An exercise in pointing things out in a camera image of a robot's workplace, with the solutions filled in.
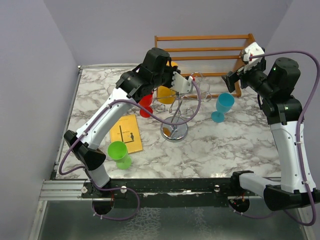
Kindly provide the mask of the yellow plastic wine glass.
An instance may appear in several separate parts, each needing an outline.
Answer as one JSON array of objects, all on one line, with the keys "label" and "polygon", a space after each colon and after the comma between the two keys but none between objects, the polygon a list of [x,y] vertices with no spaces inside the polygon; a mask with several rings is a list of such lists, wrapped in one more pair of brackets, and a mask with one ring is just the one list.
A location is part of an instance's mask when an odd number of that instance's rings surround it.
[{"label": "yellow plastic wine glass", "polygon": [[176,92],[165,86],[159,86],[156,91],[156,98],[161,104],[172,104],[176,99]]}]

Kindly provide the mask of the blue plastic wine glass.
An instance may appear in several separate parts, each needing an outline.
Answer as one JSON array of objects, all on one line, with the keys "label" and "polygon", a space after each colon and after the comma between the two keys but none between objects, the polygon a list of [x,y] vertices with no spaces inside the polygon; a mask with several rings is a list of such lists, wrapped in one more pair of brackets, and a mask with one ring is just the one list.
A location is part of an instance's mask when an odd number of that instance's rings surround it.
[{"label": "blue plastic wine glass", "polygon": [[232,108],[235,103],[233,95],[224,92],[221,93],[216,102],[216,111],[212,112],[211,119],[215,123],[222,123],[225,120],[225,114]]}]

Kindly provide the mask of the clear wine glass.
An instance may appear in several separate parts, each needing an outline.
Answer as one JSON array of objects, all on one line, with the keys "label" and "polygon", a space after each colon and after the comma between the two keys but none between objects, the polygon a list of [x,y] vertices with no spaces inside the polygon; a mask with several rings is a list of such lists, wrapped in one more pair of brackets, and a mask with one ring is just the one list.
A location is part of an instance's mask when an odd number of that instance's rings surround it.
[{"label": "clear wine glass", "polygon": [[200,90],[200,99],[201,99],[201,106],[198,111],[198,114],[201,114],[203,112],[204,103],[211,100],[210,85],[206,82],[200,82],[200,81],[197,83],[197,85]]}]

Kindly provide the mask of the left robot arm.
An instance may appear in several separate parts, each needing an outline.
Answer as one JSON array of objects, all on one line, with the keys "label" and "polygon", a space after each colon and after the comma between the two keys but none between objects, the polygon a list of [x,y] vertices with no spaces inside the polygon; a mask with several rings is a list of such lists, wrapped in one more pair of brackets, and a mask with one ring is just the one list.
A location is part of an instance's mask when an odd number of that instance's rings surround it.
[{"label": "left robot arm", "polygon": [[110,177],[104,167],[106,155],[100,144],[116,122],[134,104],[159,86],[170,87],[176,66],[171,66],[170,54],[157,47],[148,50],[142,63],[124,72],[115,88],[99,110],[76,131],[67,130],[64,140],[75,157],[80,160],[87,175],[93,180],[93,191],[106,197],[111,190]]}]

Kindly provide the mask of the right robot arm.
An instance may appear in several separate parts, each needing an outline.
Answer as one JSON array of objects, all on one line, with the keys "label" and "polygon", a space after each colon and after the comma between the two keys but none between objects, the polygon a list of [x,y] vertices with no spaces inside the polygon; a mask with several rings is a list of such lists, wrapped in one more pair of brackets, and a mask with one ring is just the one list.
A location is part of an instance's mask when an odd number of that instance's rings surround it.
[{"label": "right robot arm", "polygon": [[240,81],[242,87],[250,87],[262,98],[261,109],[279,156],[281,181],[268,180],[251,170],[236,171],[230,178],[229,189],[236,196],[251,191],[262,197],[271,211],[314,206],[320,201],[320,191],[311,176],[303,147],[304,126],[299,122],[303,107],[292,95],[301,75],[299,64],[280,57],[269,74],[264,73],[265,69],[266,60],[262,58],[251,69],[241,67],[222,78],[229,92]]}]

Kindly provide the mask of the red plastic wine glass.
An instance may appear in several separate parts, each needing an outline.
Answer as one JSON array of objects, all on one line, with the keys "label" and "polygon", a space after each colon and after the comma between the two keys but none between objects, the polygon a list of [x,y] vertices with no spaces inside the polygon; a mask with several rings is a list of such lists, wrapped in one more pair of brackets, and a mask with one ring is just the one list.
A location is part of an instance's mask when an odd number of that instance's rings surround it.
[{"label": "red plastic wine glass", "polygon": [[150,112],[151,114],[153,113],[153,109],[151,108],[151,104],[153,101],[153,95],[152,94],[148,94],[146,96],[144,96],[139,104],[146,109],[147,111],[140,109],[139,114],[143,117],[143,118],[149,118],[150,114],[148,112]]}]

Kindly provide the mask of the chrome wine glass rack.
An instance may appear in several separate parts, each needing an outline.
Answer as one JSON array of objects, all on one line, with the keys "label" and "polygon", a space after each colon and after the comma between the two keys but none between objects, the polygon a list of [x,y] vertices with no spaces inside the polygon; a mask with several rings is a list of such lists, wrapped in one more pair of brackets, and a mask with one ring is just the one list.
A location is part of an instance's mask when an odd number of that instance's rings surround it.
[{"label": "chrome wine glass rack", "polygon": [[[196,77],[196,74],[196,72],[191,74],[196,85],[198,82],[207,83],[203,80],[204,76],[201,73],[199,74],[199,77]],[[186,100],[201,101],[201,92],[198,94],[195,87],[193,87],[192,92],[189,94],[176,92],[175,100],[172,104],[162,104],[157,99],[156,90],[156,97],[154,97],[152,101],[152,108],[158,113],[167,111],[170,114],[170,116],[165,119],[167,123],[162,123],[160,126],[162,137],[169,142],[181,142],[188,134],[189,127],[185,121],[192,119],[195,114],[195,109],[191,107],[182,108],[182,105]]]}]

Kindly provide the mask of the wooden slatted rack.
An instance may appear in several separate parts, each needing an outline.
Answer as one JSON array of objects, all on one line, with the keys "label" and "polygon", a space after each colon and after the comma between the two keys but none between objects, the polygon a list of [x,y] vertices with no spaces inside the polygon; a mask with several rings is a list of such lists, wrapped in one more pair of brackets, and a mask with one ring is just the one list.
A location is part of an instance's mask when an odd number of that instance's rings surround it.
[{"label": "wooden slatted rack", "polygon": [[155,36],[154,46],[170,53],[183,76],[211,86],[210,96],[226,92],[222,76],[242,66],[241,51],[253,43],[252,33],[227,35]]}]

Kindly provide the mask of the green plastic wine glass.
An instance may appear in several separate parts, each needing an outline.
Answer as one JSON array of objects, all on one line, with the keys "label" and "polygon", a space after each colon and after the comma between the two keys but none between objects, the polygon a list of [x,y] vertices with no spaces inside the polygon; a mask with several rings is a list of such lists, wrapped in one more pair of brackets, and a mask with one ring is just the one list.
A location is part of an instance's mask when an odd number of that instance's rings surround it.
[{"label": "green plastic wine glass", "polygon": [[108,146],[107,154],[116,163],[116,166],[121,170],[128,169],[132,164],[127,146],[122,141],[112,142]]}]

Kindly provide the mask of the clear champagne flute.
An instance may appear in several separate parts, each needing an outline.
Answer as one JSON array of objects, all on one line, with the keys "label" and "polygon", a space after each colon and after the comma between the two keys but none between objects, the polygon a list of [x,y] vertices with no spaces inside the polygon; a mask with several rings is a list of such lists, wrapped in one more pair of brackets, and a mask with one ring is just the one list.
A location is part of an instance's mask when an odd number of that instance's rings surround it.
[{"label": "clear champagne flute", "polygon": [[116,85],[110,85],[108,88],[107,88],[107,93],[108,95],[111,95],[113,90],[116,88]]}]

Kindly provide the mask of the yellow book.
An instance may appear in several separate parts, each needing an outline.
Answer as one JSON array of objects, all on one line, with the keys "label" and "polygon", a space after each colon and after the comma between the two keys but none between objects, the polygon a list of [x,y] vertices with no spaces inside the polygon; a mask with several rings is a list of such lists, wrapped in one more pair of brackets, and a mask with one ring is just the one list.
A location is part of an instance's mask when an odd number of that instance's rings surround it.
[{"label": "yellow book", "polygon": [[134,114],[122,116],[109,133],[111,142],[125,143],[129,154],[143,150],[138,122]]}]

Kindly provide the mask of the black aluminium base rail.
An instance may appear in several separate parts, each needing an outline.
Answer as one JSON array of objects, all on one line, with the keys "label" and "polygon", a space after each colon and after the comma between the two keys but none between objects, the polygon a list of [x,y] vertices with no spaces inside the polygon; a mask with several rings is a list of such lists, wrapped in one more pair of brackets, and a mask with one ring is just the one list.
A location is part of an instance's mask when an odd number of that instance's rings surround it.
[{"label": "black aluminium base rail", "polygon": [[241,201],[229,178],[120,178],[112,179],[104,191],[89,180],[47,180],[41,201],[93,203],[100,209],[227,208],[229,200]]}]

